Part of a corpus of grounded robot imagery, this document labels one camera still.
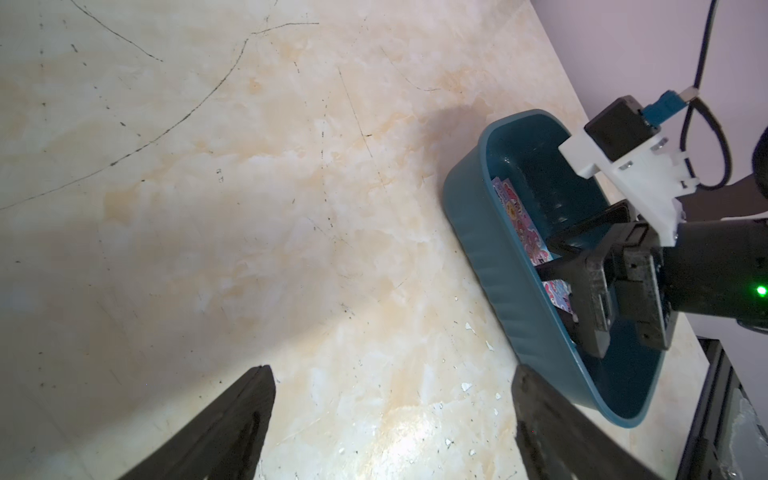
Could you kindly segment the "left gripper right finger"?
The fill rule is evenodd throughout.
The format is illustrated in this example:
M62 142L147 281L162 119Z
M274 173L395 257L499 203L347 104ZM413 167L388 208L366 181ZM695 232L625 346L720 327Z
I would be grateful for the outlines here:
M530 479L656 479L542 375L520 365L511 392L516 443Z

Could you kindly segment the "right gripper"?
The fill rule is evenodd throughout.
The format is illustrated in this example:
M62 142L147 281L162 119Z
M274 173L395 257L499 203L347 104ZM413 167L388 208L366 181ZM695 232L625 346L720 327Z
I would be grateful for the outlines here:
M645 347L666 351L672 343L677 313L664 283L663 248L655 230L635 220L636 209L627 200L610 205L546 239L552 254L578 256L536 267L542 281L563 280L570 286L575 342L595 358L604 358L609 348L614 307L603 258L582 250L596 248L607 234L609 288L618 317L634 323Z

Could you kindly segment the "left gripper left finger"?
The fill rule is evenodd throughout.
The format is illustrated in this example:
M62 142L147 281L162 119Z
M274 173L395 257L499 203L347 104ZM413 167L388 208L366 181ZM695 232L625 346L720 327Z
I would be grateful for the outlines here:
M270 366L253 367L125 479L253 479L276 385Z

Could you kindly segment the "teal plastic storage box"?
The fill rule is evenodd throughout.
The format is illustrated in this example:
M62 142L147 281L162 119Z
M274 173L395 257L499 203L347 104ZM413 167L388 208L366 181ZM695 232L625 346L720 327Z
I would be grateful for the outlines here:
M572 403L634 428L646 416L662 352L640 344L634 325L612 328L602 359L571 339L493 187L508 180L533 224L549 237L603 210L595 179L573 172L558 147L570 136L550 113L528 110L491 123L448 173L444 212L516 353Z

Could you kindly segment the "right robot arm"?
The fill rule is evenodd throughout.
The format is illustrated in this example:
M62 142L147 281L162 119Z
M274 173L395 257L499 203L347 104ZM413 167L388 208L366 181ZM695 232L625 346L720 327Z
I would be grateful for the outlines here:
M550 236L555 258L543 281L570 287L558 312L572 340L602 358L616 321L629 320L641 345L667 350L680 312L767 326L767 222L688 222L680 197L697 190L685 156L654 135L616 161L586 132L559 151L585 179L605 175L623 200Z

